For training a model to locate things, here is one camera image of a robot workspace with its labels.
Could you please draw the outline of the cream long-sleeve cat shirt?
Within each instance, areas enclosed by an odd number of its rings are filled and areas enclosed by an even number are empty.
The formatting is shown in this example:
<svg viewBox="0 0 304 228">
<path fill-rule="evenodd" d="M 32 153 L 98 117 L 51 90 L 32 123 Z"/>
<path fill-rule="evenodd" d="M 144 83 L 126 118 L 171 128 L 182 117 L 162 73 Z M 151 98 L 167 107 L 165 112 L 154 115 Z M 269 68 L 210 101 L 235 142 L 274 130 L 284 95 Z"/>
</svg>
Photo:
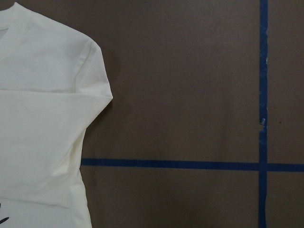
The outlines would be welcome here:
<svg viewBox="0 0 304 228">
<path fill-rule="evenodd" d="M 112 98 L 89 36 L 18 3 L 1 11 L 1 227 L 91 227 L 83 140 Z"/>
</svg>

